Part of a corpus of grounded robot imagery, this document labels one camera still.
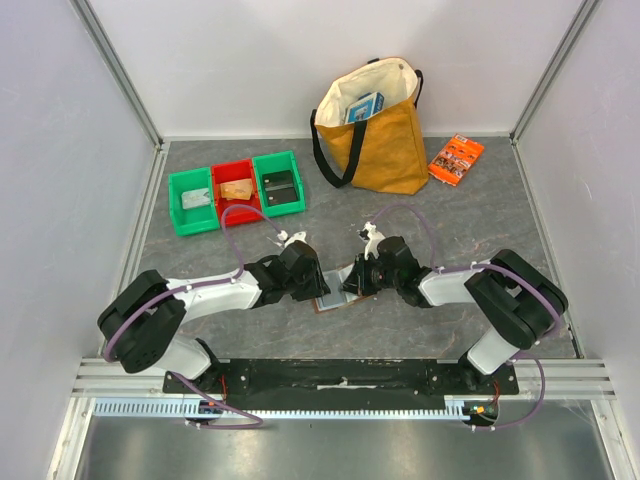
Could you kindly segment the brown leather card holder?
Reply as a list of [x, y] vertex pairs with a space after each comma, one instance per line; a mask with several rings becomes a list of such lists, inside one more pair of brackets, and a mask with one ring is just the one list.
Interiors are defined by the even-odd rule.
[[323, 273], [324, 281], [330, 289], [328, 294], [314, 298], [312, 301], [316, 314], [327, 313], [356, 302], [369, 299], [369, 296], [358, 296], [342, 290], [342, 283], [346, 280], [354, 264], [343, 266]]

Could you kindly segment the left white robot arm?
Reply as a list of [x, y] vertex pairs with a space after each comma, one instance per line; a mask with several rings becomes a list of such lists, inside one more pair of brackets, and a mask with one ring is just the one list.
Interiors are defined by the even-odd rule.
[[329, 293], [317, 253], [302, 240], [222, 275], [166, 279], [147, 270], [100, 314], [103, 357], [129, 374], [157, 366], [182, 375], [198, 392], [210, 392], [219, 384], [220, 369], [203, 342], [179, 333], [182, 325], [276, 304], [286, 295], [307, 301]]

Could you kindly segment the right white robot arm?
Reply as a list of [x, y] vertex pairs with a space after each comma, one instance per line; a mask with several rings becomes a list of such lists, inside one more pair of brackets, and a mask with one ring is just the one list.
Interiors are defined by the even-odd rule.
[[490, 323], [461, 357], [458, 381], [467, 392], [483, 392], [494, 373], [560, 326], [569, 306], [562, 290], [510, 249], [460, 267], [419, 264], [405, 240], [381, 240], [375, 253], [362, 253], [342, 281], [341, 290], [368, 297], [393, 289], [417, 308], [473, 303]]

